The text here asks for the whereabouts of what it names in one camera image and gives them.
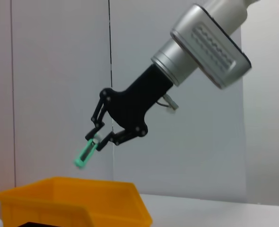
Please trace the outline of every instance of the green object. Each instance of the green object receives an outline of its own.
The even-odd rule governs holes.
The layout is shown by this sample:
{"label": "green object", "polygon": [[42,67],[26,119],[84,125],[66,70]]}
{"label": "green object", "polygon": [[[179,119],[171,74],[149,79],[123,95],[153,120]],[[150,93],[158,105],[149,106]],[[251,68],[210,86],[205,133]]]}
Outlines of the green object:
{"label": "green object", "polygon": [[97,146],[98,144],[95,144],[93,139],[90,139],[87,145],[80,152],[79,156],[74,160],[74,164],[80,169],[84,168]]}

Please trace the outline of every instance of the cable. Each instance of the cable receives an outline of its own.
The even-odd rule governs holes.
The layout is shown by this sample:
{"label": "cable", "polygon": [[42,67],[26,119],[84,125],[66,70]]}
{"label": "cable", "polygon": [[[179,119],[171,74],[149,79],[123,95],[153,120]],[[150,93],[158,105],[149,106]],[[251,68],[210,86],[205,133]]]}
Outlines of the cable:
{"label": "cable", "polygon": [[158,102],[158,101],[157,101],[157,104],[160,105],[160,106],[163,106],[163,107],[170,107],[169,105],[162,104],[162,103],[160,103],[160,102]]}

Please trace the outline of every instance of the black object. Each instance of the black object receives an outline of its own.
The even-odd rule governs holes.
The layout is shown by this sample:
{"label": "black object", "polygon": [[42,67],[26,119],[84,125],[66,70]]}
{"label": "black object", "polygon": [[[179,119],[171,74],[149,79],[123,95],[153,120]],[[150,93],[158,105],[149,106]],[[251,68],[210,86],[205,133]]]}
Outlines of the black object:
{"label": "black object", "polygon": [[173,86],[168,77],[152,64],[125,91],[116,92],[105,88],[100,93],[100,100],[91,118],[95,128],[86,135],[90,140],[105,125],[103,117],[108,111],[123,131],[110,132],[97,146],[103,149],[111,141],[116,146],[135,137],[144,137],[148,133],[145,114]]}
{"label": "black object", "polygon": [[59,227],[59,226],[50,226],[50,225],[38,224],[34,222],[27,222],[26,224],[23,224],[19,227]]}

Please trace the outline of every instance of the yellow plastic bin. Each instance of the yellow plastic bin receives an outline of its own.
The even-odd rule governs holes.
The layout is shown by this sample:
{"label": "yellow plastic bin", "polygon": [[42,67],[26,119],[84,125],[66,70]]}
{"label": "yellow plastic bin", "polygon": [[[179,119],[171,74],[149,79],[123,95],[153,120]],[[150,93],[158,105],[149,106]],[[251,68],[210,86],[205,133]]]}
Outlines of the yellow plastic bin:
{"label": "yellow plastic bin", "polygon": [[149,227],[132,183],[55,177],[0,192],[4,227],[35,222],[60,227]]}

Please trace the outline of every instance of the white table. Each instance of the white table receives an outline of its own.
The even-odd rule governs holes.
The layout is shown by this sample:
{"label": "white table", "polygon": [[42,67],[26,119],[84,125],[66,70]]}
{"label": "white table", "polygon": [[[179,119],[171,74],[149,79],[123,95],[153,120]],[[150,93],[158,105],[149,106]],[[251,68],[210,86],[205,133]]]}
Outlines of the white table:
{"label": "white table", "polygon": [[152,227],[279,227],[279,207],[141,195]]}

